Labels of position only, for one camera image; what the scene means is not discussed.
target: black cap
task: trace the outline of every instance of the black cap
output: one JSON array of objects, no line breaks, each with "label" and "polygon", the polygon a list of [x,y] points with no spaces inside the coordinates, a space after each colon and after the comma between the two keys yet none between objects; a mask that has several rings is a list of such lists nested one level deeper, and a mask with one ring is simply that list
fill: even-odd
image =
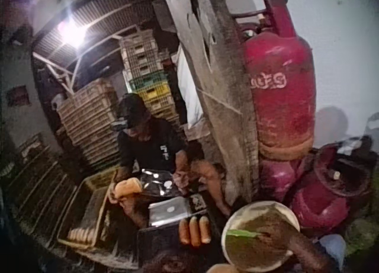
[{"label": "black cap", "polygon": [[138,94],[125,94],[118,104],[118,117],[124,117],[127,128],[137,126],[146,115],[147,108]]}]

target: bread roll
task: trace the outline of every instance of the bread roll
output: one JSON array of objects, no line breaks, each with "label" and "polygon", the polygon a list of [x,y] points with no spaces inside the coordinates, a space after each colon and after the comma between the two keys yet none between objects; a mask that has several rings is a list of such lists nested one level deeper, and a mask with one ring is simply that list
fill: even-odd
[{"label": "bread roll", "polygon": [[201,245],[199,224],[197,223],[197,218],[192,217],[189,221],[189,234],[191,235],[191,244],[193,247],[197,248]]},{"label": "bread roll", "polygon": [[68,239],[70,239],[70,240],[73,239],[73,230],[69,231]]},{"label": "bread roll", "polygon": [[209,219],[207,216],[202,216],[199,221],[201,242],[208,244],[211,242],[211,231],[209,226]]},{"label": "bread roll", "polygon": [[119,182],[114,188],[114,197],[120,199],[123,196],[128,196],[132,193],[141,193],[142,185],[141,182],[135,178],[129,178]]},{"label": "bread roll", "polygon": [[83,234],[84,234],[84,229],[79,229],[78,231],[78,242],[82,242],[83,241]]},{"label": "bread roll", "polygon": [[74,229],[73,230],[73,235],[72,235],[72,240],[78,240],[78,233],[79,233],[79,229]]},{"label": "bread roll", "polygon": [[95,229],[89,230],[88,236],[87,236],[87,242],[92,243],[94,237],[95,237]]},{"label": "bread roll", "polygon": [[179,223],[179,240],[183,245],[189,245],[191,243],[190,228],[186,219],[182,219]]},{"label": "bread roll", "polygon": [[83,234],[83,239],[82,239],[83,242],[87,242],[88,233],[89,233],[89,229],[85,229],[84,234]]}]

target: stacked crates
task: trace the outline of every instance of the stacked crates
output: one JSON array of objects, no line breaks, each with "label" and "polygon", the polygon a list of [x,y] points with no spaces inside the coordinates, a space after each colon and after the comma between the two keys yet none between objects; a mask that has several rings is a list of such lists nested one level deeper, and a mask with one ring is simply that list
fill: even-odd
[{"label": "stacked crates", "polygon": [[169,53],[158,52],[152,30],[122,38],[120,47],[130,90],[143,98],[155,117],[178,125],[179,115],[162,65]]},{"label": "stacked crates", "polygon": [[110,126],[117,119],[117,104],[111,83],[97,79],[65,100],[57,110],[72,144],[81,148],[93,167],[118,159],[117,133]]}]

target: black t-shirt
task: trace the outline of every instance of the black t-shirt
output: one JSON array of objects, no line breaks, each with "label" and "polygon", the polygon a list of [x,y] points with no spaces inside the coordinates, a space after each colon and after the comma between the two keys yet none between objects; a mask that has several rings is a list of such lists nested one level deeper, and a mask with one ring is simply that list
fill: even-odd
[{"label": "black t-shirt", "polygon": [[134,160],[141,169],[175,172],[175,154],[185,149],[185,142],[169,122],[164,119],[150,119],[151,138],[146,142],[129,137],[125,132],[118,134],[121,166],[132,168]]}]

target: white cloth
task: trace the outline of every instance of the white cloth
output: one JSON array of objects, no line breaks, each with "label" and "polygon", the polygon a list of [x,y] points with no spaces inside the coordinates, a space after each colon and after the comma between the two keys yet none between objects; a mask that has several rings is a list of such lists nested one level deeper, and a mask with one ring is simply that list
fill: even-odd
[{"label": "white cloth", "polygon": [[178,50],[178,86],[187,108],[188,128],[198,123],[203,116],[203,109],[196,93],[196,87],[184,56],[183,49]]}]

